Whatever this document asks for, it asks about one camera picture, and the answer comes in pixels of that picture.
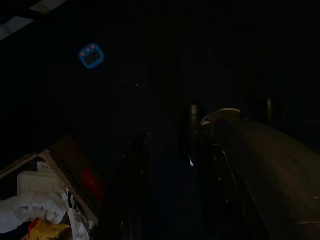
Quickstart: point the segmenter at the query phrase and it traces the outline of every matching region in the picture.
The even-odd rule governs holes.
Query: cardboard box
[[[50,165],[83,207],[89,219],[98,224],[106,184],[102,174],[75,140],[68,136],[40,153],[30,154],[15,161],[0,171],[0,180],[35,158],[42,158]]]

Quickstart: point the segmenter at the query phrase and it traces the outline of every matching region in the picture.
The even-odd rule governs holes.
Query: dark floor
[[[69,1],[51,13],[54,23],[0,42],[1,165],[72,133],[109,179],[128,141],[150,132],[150,239],[205,239],[196,172],[179,154],[180,104],[251,118],[260,96],[277,94],[283,130],[320,150],[320,35],[310,7],[281,15],[260,3],[206,4],[160,11]],[[91,42],[106,60],[89,71],[78,52]]]

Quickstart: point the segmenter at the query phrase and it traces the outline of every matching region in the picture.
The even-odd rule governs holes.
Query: plastic bag
[[[69,225],[64,223],[52,224],[48,221],[42,221],[37,218],[29,225],[29,240],[55,239],[63,230],[69,227]]]

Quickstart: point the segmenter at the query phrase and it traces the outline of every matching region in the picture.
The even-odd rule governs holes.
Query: red label
[[[100,204],[102,204],[106,190],[101,182],[89,170],[89,168],[84,170],[81,179],[84,185],[89,189],[90,193],[98,200]]]

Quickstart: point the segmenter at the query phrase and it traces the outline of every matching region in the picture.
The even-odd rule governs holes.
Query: blue digital timer
[[[87,69],[94,69],[104,61],[105,56],[96,43],[91,43],[79,52],[79,59]]]

